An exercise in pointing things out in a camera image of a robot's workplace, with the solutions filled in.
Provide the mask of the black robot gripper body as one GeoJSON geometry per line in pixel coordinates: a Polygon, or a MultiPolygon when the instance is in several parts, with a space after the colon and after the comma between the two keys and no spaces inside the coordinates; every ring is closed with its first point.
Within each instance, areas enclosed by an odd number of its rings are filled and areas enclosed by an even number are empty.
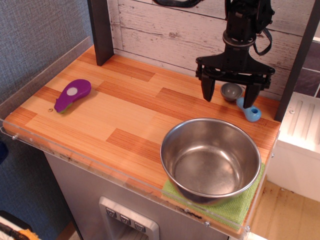
{"type": "Polygon", "coordinates": [[[250,48],[259,56],[265,55],[271,48],[259,52],[256,38],[248,41],[236,41],[224,37],[224,52],[217,55],[200,56],[196,59],[195,76],[201,81],[222,81],[245,86],[258,85],[261,89],[269,89],[275,69],[252,58],[250,48]]]}

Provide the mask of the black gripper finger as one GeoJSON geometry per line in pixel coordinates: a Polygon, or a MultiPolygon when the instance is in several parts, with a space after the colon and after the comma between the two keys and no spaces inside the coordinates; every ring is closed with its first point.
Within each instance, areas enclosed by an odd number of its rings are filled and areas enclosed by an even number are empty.
{"type": "Polygon", "coordinates": [[[260,91],[263,89],[261,84],[250,84],[245,88],[245,95],[243,101],[243,108],[248,109],[252,107],[257,97],[259,96],[260,91]]]}
{"type": "Polygon", "coordinates": [[[210,102],[214,94],[216,80],[205,72],[202,73],[200,80],[203,98],[210,102]]]}

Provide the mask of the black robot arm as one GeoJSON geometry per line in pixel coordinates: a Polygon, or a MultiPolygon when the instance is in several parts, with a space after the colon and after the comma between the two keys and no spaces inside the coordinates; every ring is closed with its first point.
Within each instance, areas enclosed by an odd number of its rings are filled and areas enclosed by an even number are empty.
{"type": "Polygon", "coordinates": [[[250,108],[260,91],[268,89],[275,69],[258,62],[249,50],[256,46],[257,35],[272,36],[267,26],[275,14],[269,0],[225,1],[227,25],[222,39],[224,52],[196,59],[196,77],[201,81],[203,98],[211,101],[216,81],[245,86],[243,108],[250,108]]]}

